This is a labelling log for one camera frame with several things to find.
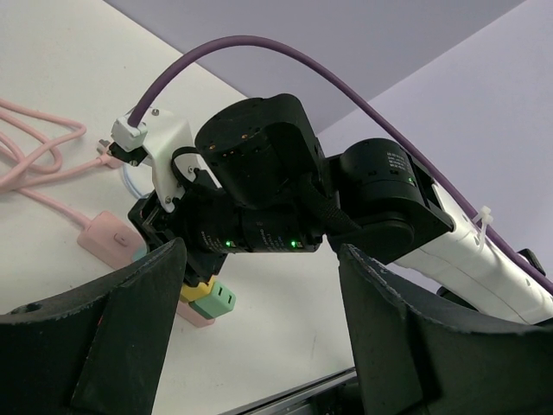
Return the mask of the pink power strip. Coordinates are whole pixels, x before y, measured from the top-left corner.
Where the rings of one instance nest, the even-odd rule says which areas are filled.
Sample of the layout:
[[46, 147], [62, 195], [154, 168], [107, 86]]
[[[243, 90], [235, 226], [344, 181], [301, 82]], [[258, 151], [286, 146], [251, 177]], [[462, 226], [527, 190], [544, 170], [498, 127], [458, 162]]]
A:
[[[100, 213], [84, 225], [77, 242], [114, 270], [130, 265], [133, 262], [132, 254], [137, 249], [146, 247], [143, 238], [136, 231], [107, 211]], [[203, 328], [215, 322], [215, 319], [202, 317], [189, 304], [179, 300], [176, 314], [197, 328]]]

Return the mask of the green charger plug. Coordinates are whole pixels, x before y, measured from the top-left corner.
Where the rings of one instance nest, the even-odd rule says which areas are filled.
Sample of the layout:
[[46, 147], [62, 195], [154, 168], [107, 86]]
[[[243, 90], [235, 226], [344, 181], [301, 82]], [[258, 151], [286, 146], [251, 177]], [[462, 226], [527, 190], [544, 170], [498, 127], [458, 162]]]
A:
[[211, 291], [189, 305], [206, 319], [216, 319], [233, 311], [237, 296], [224, 284], [216, 281]]

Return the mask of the yellow charger plug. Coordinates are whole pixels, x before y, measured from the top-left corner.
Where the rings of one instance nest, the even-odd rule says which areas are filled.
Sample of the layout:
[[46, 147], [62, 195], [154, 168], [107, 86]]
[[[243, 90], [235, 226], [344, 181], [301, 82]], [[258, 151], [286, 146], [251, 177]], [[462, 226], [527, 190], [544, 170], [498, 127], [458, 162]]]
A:
[[191, 303], [208, 296], [213, 289], [215, 281], [215, 277], [211, 277], [207, 282], [199, 282], [194, 287], [183, 284], [180, 292], [180, 301]]

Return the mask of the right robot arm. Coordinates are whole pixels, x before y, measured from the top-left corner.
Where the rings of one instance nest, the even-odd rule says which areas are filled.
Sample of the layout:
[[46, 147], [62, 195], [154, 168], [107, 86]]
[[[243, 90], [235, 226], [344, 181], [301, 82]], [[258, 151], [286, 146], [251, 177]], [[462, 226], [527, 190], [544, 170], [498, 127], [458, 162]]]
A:
[[150, 247], [180, 238], [192, 282], [233, 253], [334, 251], [355, 246], [420, 272], [479, 312], [522, 324], [552, 317], [551, 294], [491, 241], [491, 216], [464, 214], [406, 150], [369, 138], [325, 156], [298, 98], [245, 99], [192, 135], [149, 108], [113, 136], [149, 162], [155, 193], [130, 219]]

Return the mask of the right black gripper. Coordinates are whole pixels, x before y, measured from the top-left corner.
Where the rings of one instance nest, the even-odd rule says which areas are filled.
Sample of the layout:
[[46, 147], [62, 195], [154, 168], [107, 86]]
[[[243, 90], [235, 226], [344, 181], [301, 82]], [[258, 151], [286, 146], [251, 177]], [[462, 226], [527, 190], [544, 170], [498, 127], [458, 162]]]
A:
[[184, 241], [183, 281], [207, 282], [227, 255], [315, 252], [325, 232], [303, 205], [298, 180], [323, 191], [324, 156], [300, 100], [287, 93], [239, 101], [210, 118], [194, 146], [174, 150], [169, 162], [185, 190], [175, 211], [156, 196], [128, 214], [148, 250]]

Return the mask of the teal charger plug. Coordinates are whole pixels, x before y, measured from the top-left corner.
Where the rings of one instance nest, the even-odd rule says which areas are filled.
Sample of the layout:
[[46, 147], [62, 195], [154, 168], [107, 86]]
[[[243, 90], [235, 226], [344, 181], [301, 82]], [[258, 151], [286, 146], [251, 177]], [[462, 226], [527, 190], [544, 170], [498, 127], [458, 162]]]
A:
[[148, 254], [148, 248], [143, 246], [139, 249], [137, 249], [131, 256], [131, 260], [133, 262], [136, 262], [138, 261], [139, 259], [143, 258], [144, 256], [146, 256]]

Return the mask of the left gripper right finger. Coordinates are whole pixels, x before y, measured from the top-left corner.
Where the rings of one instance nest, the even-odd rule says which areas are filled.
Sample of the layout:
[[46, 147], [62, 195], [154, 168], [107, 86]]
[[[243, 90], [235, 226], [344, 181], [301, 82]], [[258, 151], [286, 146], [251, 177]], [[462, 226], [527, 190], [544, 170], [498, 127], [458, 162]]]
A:
[[350, 245], [339, 274], [365, 413], [551, 413], [551, 326], [452, 303]]

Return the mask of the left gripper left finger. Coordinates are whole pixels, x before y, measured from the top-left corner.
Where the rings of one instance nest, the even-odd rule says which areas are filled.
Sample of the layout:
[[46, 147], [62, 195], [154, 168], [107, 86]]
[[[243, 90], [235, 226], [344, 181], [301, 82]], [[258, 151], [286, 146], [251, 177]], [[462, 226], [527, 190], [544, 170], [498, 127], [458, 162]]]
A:
[[138, 261], [1, 317], [3, 414], [150, 414], [187, 250]]

